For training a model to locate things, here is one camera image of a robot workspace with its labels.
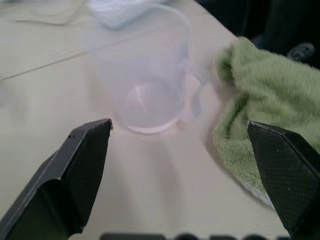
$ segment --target white table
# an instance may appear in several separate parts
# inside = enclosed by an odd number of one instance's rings
[[[172,5],[191,20],[192,60],[210,68],[235,36],[192,0]],[[6,33],[0,39],[0,74],[11,94],[0,108],[0,217],[73,128],[112,111],[76,34],[90,18],[88,11],[66,26],[16,23],[8,14],[0,17]],[[277,214],[219,164],[212,127],[233,90],[214,76],[211,68],[203,113],[187,129],[152,136],[119,128],[111,133],[89,222],[72,240],[95,240],[104,232],[288,235]]]

